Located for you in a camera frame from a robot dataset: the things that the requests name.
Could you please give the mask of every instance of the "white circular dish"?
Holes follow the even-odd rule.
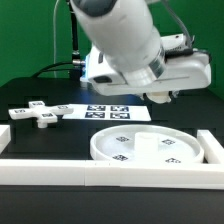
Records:
[[[156,135],[158,147],[157,152],[146,153],[139,159],[135,135],[140,132]],[[123,162],[202,163],[204,159],[203,149],[191,135],[152,125],[122,125],[99,131],[91,138],[90,154],[94,160]]]

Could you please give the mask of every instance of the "black tabletop surface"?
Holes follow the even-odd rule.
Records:
[[[29,101],[47,106],[61,104],[146,105],[152,121],[64,120],[37,128],[36,118],[12,120],[8,109],[27,108]],[[18,78],[0,88],[0,123],[10,124],[12,141],[0,158],[91,159],[89,141],[107,127],[153,124],[175,128],[193,136],[198,129],[210,130],[224,144],[224,102],[209,90],[182,91],[168,104],[142,101],[133,95],[102,96],[68,79]]]
[[[8,109],[29,101],[46,105],[147,105],[151,122],[62,120],[38,129],[36,119],[13,121]],[[161,125],[193,136],[209,129],[224,145],[224,102],[209,90],[182,91],[169,104],[136,96],[100,96],[66,79],[14,79],[0,88],[0,124],[10,124],[12,141],[0,158],[91,159],[89,140],[106,127],[140,123]],[[0,223],[6,224],[222,224],[224,192],[216,190],[86,187],[0,186]]]

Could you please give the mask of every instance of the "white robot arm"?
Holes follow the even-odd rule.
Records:
[[[147,6],[157,1],[71,0],[93,43],[86,76],[100,94],[146,93],[149,99],[164,103],[170,101],[169,91],[210,84],[207,54],[186,50],[182,34],[160,37]]]

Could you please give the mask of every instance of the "white cross-shaped block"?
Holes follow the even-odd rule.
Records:
[[[43,101],[29,102],[29,108],[19,108],[9,110],[13,120],[37,117],[38,128],[46,128],[48,123],[56,123],[56,115],[71,114],[74,108],[71,105],[57,105],[53,107],[45,106]]]

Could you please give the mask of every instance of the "green wall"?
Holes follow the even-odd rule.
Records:
[[[53,63],[53,9],[56,0],[0,2],[0,85],[14,77],[26,77]],[[190,33],[195,47],[212,53],[213,82],[210,89],[224,99],[224,1],[170,0]],[[161,3],[150,6],[161,35],[180,32]],[[65,0],[57,17],[57,61],[71,59],[70,15]],[[79,28],[79,45],[84,57],[90,43]]]

